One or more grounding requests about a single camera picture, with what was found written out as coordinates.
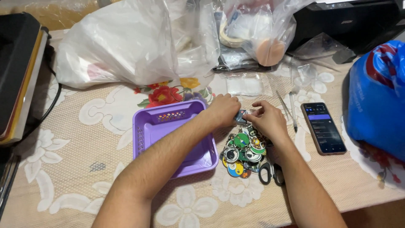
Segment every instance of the hand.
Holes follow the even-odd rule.
[[[241,103],[237,97],[231,97],[229,93],[219,94],[206,110],[209,121],[215,121],[217,127],[229,127],[235,124],[234,117],[241,109]]]
[[[252,114],[245,114],[242,118],[253,123],[253,125],[274,144],[282,142],[288,136],[287,124],[281,110],[274,107],[267,101],[257,101],[252,104],[259,107]]]

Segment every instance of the black printer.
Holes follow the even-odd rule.
[[[405,30],[404,2],[317,0],[294,14],[297,27],[288,51],[324,32],[356,54],[365,54]]]

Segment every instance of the purple plastic basket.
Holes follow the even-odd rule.
[[[134,159],[203,110],[202,101],[191,100],[137,111],[132,118]],[[185,157],[172,179],[212,170],[218,160],[214,138],[209,134]]]

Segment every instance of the phone case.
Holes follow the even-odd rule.
[[[323,102],[318,102],[318,103],[324,104],[326,110],[328,110],[328,107],[326,106],[325,103],[323,103]],[[311,132],[312,139],[313,139],[313,142],[315,143],[315,147],[316,147],[316,150],[318,151],[318,153],[319,153],[320,155],[342,155],[342,154],[345,154],[345,153],[347,152],[347,148],[346,148],[346,151],[343,151],[343,152],[334,152],[334,153],[324,153],[324,152],[322,152],[322,150],[321,150],[321,148],[320,148],[320,146],[319,146],[318,140],[316,140],[315,133],[314,133],[312,127],[311,127],[311,123],[309,122],[308,115],[307,115],[307,113],[305,112],[304,104],[308,104],[308,103],[303,103],[303,104],[301,104],[301,110],[302,110],[302,112],[303,112],[303,114],[304,114],[305,121],[307,122],[309,131]],[[333,121],[333,118],[332,118],[332,117],[331,117],[331,120],[332,120],[333,124],[334,124],[335,127],[336,127],[336,124],[335,124],[335,122]],[[339,136],[340,136],[340,139],[342,139],[342,142],[343,142],[342,135],[340,135],[339,131],[338,131],[338,134],[339,134]]]

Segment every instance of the table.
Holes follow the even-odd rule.
[[[64,35],[51,32],[56,47]],[[311,170],[341,212],[405,198],[405,166],[373,148],[360,148],[344,128],[347,97],[346,74],[351,64],[334,71],[317,66],[313,86],[301,88],[295,96],[298,119],[295,133],[288,121],[289,135]],[[240,97],[242,107],[268,100],[282,109],[277,89],[288,108],[288,67],[261,73],[266,95]],[[48,118],[19,147],[23,161],[7,201],[0,227],[90,227],[117,175],[132,161],[132,116],[149,108],[149,98],[165,95],[173,86],[189,88],[187,99],[210,103],[216,94],[226,93],[226,80],[217,74],[180,79],[150,86],[110,83],[87,90],[63,87],[57,106]],[[42,116],[55,98],[57,82],[46,67],[35,91],[35,114]],[[177,94],[182,95],[181,87]],[[159,104],[174,102],[170,97]],[[320,156],[299,105],[325,102],[341,132],[348,152]],[[229,133],[214,132],[218,151]],[[248,179],[233,178],[219,164],[211,172],[169,181],[153,200],[153,227],[281,227],[293,222],[286,189],[274,181],[263,186],[257,174]]]

